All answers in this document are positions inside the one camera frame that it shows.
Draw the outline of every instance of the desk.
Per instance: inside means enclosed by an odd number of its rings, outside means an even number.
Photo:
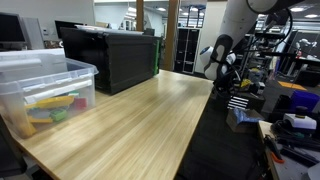
[[[211,93],[211,81],[160,71],[96,107],[20,139],[55,179],[173,179]]]
[[[265,135],[270,135],[272,138],[274,138],[274,135],[270,131],[270,126],[271,123],[264,122],[264,121],[259,121],[259,132],[260,132],[260,137],[261,140],[263,140]],[[309,150],[302,150],[300,148],[295,148],[295,150],[300,151],[302,153],[308,153],[315,157],[316,159],[320,159],[320,153],[318,152],[313,152]],[[286,156],[282,156],[284,159],[285,163],[284,164],[279,164],[273,161],[270,151],[266,149],[266,155],[268,159],[268,163],[272,172],[272,176],[274,180],[278,179],[305,179],[307,176],[307,170],[308,168],[291,160],[290,158],[287,158]]]

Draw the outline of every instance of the plastic storage bin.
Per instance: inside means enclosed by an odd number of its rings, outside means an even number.
[[[56,55],[0,57],[0,113],[21,138],[95,106],[95,66]]]
[[[291,96],[291,110],[295,110],[297,106],[308,108],[308,112],[312,112],[319,101],[319,96],[305,91],[294,91]]]

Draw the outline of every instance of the blue container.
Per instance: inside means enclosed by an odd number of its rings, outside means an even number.
[[[295,110],[297,106],[304,106],[308,108],[308,112],[312,112],[319,99],[316,94],[295,90],[291,96],[290,109]]]

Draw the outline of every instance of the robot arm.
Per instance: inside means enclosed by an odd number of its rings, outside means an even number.
[[[219,37],[213,48],[204,49],[200,55],[205,65],[204,74],[213,81],[225,73],[227,56],[254,25],[258,14],[270,14],[303,0],[228,0]]]

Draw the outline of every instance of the cardboard box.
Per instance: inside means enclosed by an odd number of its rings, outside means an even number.
[[[257,111],[255,111],[255,110],[246,110],[245,113],[249,117],[255,117],[255,118],[258,117],[258,118],[264,120],[264,118],[259,113],[257,113]],[[257,123],[241,122],[238,124],[237,117],[235,116],[233,109],[229,109],[226,121],[227,121],[227,124],[229,125],[229,127],[231,128],[231,130],[236,133],[250,133],[250,134],[252,134],[257,131]]]

